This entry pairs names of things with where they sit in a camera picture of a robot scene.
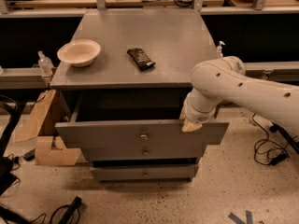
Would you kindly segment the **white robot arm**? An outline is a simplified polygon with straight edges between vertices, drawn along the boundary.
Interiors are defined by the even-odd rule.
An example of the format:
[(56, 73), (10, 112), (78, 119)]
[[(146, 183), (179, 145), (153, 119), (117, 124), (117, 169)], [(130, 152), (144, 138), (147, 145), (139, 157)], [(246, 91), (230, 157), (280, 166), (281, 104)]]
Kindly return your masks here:
[(192, 91), (180, 114), (184, 132), (209, 122), (216, 106), (228, 101), (299, 134), (299, 88), (247, 77), (245, 65), (235, 56), (197, 64), (191, 71), (191, 83)]

